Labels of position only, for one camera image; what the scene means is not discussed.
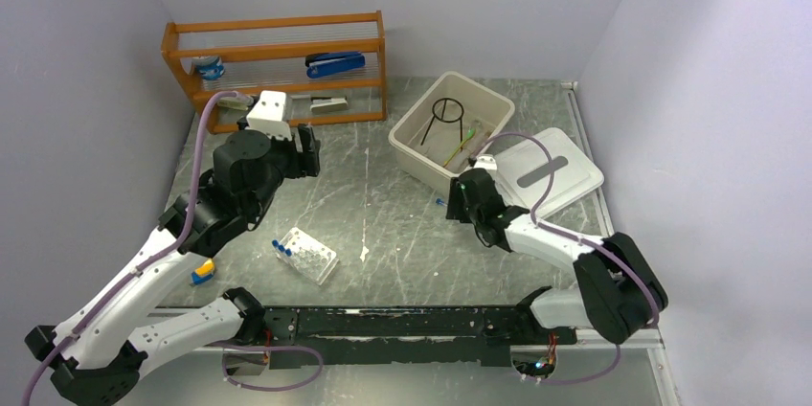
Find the black wire tripod stand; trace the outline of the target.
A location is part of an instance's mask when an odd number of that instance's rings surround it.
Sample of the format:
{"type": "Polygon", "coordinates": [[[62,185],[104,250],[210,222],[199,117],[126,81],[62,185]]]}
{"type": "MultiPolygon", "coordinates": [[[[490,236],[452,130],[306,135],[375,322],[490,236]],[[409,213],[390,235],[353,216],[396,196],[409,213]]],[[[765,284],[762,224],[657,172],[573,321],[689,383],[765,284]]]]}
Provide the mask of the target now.
{"type": "Polygon", "coordinates": [[[464,117],[464,113],[465,109],[457,99],[443,97],[435,100],[431,107],[431,119],[425,127],[420,144],[424,145],[426,143],[428,135],[435,123],[456,124],[458,126],[459,138],[462,140],[462,118],[464,117]]]}

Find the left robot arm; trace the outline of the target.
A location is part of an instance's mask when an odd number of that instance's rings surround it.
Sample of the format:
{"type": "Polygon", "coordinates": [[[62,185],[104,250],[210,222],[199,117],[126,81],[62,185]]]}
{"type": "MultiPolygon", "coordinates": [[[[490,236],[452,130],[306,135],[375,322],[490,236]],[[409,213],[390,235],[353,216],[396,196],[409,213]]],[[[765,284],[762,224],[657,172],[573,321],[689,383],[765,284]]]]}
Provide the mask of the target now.
{"type": "Polygon", "coordinates": [[[86,306],[25,342],[60,396],[76,405],[112,405],[156,368],[211,343],[250,345],[268,330],[266,311],[246,289],[154,327],[142,320],[179,282],[231,240],[254,231],[287,179],[317,176],[320,144],[310,126],[296,138],[246,128],[195,169],[189,191],[162,214],[141,251],[86,306]]]}

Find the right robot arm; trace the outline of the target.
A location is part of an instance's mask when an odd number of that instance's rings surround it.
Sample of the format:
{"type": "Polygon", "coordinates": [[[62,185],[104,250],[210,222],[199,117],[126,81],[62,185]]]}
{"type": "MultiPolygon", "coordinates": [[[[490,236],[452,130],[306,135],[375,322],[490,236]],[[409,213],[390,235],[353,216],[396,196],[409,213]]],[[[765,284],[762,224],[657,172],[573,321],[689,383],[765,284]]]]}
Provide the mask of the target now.
{"type": "Polygon", "coordinates": [[[452,178],[446,216],[472,225],[486,247],[574,273],[574,289],[537,290],[520,304],[516,327],[527,342],[541,342],[555,328],[583,327],[620,345],[657,325],[668,306],[665,289],[630,235],[592,236],[543,222],[507,204],[484,169],[452,178]]]}

